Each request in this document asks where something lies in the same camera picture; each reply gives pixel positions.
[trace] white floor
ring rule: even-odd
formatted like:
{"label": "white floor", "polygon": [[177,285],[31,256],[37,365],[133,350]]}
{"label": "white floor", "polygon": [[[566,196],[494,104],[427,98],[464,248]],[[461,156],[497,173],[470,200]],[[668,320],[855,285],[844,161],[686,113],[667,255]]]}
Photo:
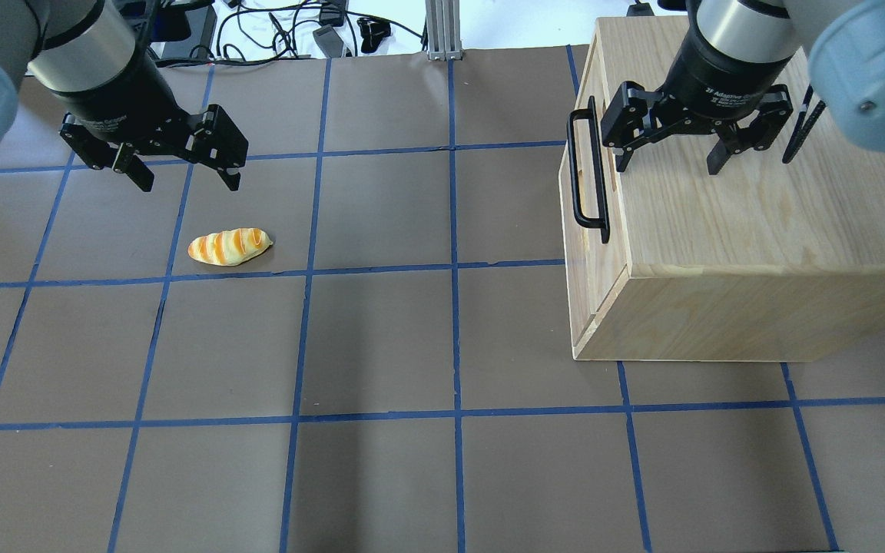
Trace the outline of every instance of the white floor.
{"label": "white floor", "polygon": [[[625,15],[629,0],[463,0],[459,3],[460,35],[464,48],[525,48],[535,46],[585,45],[593,35],[593,21],[607,15]],[[657,8],[661,15],[666,12]],[[249,8],[272,8],[286,6],[288,0],[245,0]],[[223,2],[214,4],[218,21],[232,13]],[[349,0],[347,9],[352,12],[382,15],[391,20],[422,32],[426,6],[422,0]],[[315,18],[317,11],[302,11],[300,18]],[[291,26],[291,12],[275,12],[282,25]],[[221,35],[221,44],[232,43],[248,59],[261,59],[273,55],[271,50],[253,45],[241,34],[236,18],[232,18]],[[274,27],[266,14],[249,13],[241,16],[242,27],[261,43],[271,42]],[[313,43],[315,25],[301,25],[296,31],[301,55],[323,57],[323,52]],[[352,38],[346,25],[337,29],[344,42],[351,45]],[[418,52],[421,43],[416,36],[393,27],[393,35],[387,38],[375,55]]]}

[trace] aluminum frame post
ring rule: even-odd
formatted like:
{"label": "aluminum frame post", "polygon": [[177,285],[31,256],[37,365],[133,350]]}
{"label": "aluminum frame post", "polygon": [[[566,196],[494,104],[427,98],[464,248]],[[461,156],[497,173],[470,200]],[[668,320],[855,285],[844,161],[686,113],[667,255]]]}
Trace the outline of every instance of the aluminum frame post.
{"label": "aluminum frame post", "polygon": [[459,0],[426,0],[426,35],[429,59],[463,59]]}

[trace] toy bread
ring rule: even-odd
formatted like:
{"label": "toy bread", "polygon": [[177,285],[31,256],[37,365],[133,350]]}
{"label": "toy bread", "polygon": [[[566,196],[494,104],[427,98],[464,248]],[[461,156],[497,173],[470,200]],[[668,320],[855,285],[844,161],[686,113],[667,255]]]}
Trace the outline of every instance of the toy bread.
{"label": "toy bread", "polygon": [[260,228],[235,228],[197,238],[190,242],[187,254],[201,263],[232,267],[266,251],[271,244]]}

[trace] box handle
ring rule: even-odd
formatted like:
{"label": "box handle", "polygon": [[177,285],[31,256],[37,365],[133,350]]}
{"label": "box handle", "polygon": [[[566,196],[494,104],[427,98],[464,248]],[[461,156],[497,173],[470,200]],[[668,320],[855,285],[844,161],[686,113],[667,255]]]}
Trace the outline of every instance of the box handle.
{"label": "box handle", "polygon": [[[582,213],[582,204],[579,199],[579,168],[575,153],[575,122],[586,120],[589,122],[589,140],[593,154],[593,177],[596,181],[596,203],[599,207],[599,217],[587,217]],[[568,115],[568,133],[566,134],[566,146],[568,146],[569,177],[572,179],[572,216],[580,227],[599,228],[600,238],[603,243],[610,242],[610,214],[607,211],[607,199],[605,199],[605,185],[603,182],[603,157],[600,153],[600,130],[596,124],[596,98],[589,97],[586,108],[573,110]]]}

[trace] wooden box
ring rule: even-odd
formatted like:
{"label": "wooden box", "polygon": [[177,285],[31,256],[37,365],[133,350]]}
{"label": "wooden box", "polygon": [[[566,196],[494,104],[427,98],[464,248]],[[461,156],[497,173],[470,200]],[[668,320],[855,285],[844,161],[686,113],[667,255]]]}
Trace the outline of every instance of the wooden box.
{"label": "wooden box", "polygon": [[[621,81],[659,87],[685,17],[600,18],[576,108],[597,123]],[[796,105],[798,52],[777,81]],[[575,122],[583,210],[596,213],[586,123]],[[768,151],[735,155],[718,176],[716,137],[669,137],[622,174],[600,147],[612,227],[572,213],[568,150],[559,168],[572,351],[576,359],[815,360],[885,328],[885,154],[847,143],[826,114],[789,165],[794,116]]]}

